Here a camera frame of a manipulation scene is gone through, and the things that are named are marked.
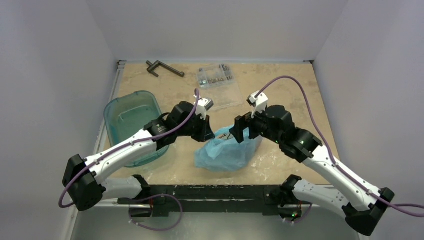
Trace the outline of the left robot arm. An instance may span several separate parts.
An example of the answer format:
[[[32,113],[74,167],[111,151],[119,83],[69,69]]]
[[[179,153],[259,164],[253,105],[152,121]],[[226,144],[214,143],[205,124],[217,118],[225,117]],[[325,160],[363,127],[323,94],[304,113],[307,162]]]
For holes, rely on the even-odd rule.
[[[94,207],[101,200],[124,198],[138,205],[149,199],[148,184],[138,175],[126,179],[111,175],[127,164],[167,147],[178,137],[191,137],[199,143],[214,138],[207,111],[214,105],[210,98],[194,104],[182,101],[170,113],[150,121],[143,129],[111,147],[86,158],[72,156],[65,168],[59,207],[75,206],[79,211]]]

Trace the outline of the light blue plastic bag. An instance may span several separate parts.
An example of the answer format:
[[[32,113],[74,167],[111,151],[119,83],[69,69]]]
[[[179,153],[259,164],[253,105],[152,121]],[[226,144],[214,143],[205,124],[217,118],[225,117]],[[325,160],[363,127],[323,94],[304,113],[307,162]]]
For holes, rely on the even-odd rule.
[[[230,133],[234,126],[220,128],[215,138],[194,152],[194,165],[211,172],[235,172],[246,167],[254,158],[263,138],[250,139],[249,130],[243,131],[244,141],[238,143]]]

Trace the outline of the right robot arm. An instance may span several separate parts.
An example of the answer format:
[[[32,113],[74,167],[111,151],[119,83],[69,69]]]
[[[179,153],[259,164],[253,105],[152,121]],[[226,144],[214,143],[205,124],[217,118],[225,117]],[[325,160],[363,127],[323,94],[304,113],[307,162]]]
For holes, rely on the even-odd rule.
[[[279,192],[270,194],[280,199],[281,206],[295,201],[315,204],[344,218],[359,234],[372,235],[388,208],[384,202],[391,202],[395,196],[392,190],[378,188],[353,173],[328,152],[318,137],[295,126],[291,113],[282,105],[237,116],[229,132],[240,144],[245,129],[250,139],[263,137],[278,144],[286,156],[314,170],[333,186],[325,188],[290,175]]]

